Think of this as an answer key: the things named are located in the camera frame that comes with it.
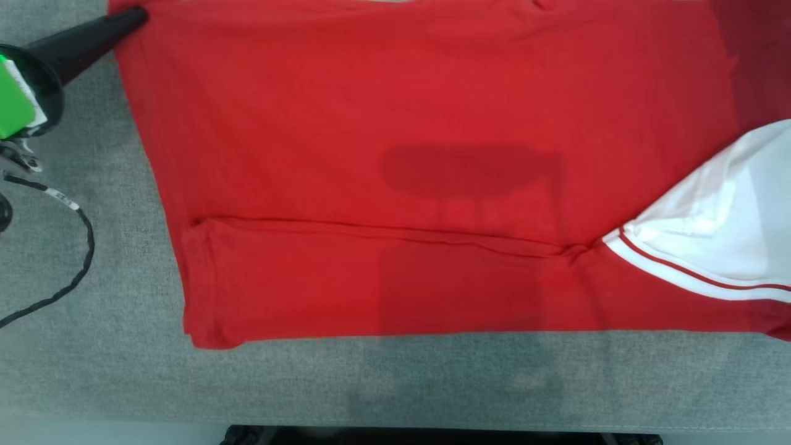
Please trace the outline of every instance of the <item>red stripe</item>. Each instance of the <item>red stripe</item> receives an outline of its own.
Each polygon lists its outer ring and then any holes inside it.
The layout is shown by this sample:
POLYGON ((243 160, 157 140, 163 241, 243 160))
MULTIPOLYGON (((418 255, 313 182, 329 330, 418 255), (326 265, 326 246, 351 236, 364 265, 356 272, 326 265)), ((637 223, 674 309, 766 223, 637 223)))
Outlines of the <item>red stripe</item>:
POLYGON ((723 287, 725 289, 733 289, 734 291, 749 291, 751 289, 763 289, 763 288, 779 289, 781 291, 791 291, 791 286, 785 286, 783 284, 756 284, 755 286, 734 286, 732 284, 720 283, 719 281, 715 281, 715 280, 712 280, 711 278, 708 278, 708 277, 705 277, 705 276, 700 275, 698 273, 692 272, 691 270, 683 268, 683 267, 681 267, 681 266, 679 266, 677 264, 674 264, 674 263, 672 263, 670 261, 663 260, 661 258, 655 257, 654 255, 651 255, 650 253, 643 252, 639 247, 634 245, 632 243, 632 241, 629 240, 629 238, 626 237, 626 233, 625 233, 623 227, 619 228, 619 236, 620 236, 621 240, 624 243, 626 243, 626 245, 629 246, 630 249, 632 249, 633 251, 641 254, 643 257, 646 257, 646 258, 648 258, 651 261, 656 261, 657 263, 664 264, 664 265, 666 265, 666 266, 668 266, 670 268, 674 268, 675 270, 677 270, 679 272, 686 273, 687 275, 689 275, 689 276, 691 276, 691 277, 693 277, 693 278, 695 278, 697 280, 701 280, 704 283, 708 283, 708 284, 711 284, 711 285, 714 285, 714 286, 717 286, 717 287, 723 287))

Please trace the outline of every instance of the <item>gray tablecloth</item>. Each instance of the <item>gray tablecloth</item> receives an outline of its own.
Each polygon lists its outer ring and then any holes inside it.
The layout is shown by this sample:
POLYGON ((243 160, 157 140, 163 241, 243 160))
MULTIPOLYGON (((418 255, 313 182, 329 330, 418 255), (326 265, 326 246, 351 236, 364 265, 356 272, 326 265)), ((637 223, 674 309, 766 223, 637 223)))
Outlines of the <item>gray tablecloth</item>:
MULTIPOLYGON (((26 44, 104 0, 5 0, 26 44)), ((69 86, 33 143, 44 180, 97 229, 84 283, 0 331, 0 415, 567 431, 791 429, 791 345, 757 334, 514 333, 272 341, 193 349, 161 203, 112 57, 69 86)), ((71 280, 85 231, 64 206, 0 184, 0 313, 71 280)))

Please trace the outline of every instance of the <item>green object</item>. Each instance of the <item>green object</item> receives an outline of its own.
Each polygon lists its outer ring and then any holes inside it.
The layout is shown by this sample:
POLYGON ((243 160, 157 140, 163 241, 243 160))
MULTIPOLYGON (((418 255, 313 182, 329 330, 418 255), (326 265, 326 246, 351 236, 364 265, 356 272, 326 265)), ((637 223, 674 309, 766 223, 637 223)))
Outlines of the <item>green object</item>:
POLYGON ((8 62, 0 55, 0 139, 8 139, 36 118, 36 110, 9 71, 8 62))

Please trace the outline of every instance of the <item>red fabric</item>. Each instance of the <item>red fabric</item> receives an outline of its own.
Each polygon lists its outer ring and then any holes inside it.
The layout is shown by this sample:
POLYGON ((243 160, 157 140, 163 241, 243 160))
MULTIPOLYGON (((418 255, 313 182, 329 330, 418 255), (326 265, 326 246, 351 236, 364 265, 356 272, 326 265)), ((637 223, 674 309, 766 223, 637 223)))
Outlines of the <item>red fabric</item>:
POLYGON ((791 2, 143 3, 117 57, 196 346, 791 337, 791 305, 691 294, 598 242, 791 118, 791 2))

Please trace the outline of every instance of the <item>white fabric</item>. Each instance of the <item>white fabric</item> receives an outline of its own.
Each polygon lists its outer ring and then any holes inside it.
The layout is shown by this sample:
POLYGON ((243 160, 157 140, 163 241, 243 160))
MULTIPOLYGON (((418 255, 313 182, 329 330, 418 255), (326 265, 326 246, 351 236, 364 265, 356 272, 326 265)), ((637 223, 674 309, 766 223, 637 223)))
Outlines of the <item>white fabric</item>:
POLYGON ((791 120, 750 131, 604 241, 689 291, 791 302, 791 120), (787 288, 734 288, 766 285, 787 288))

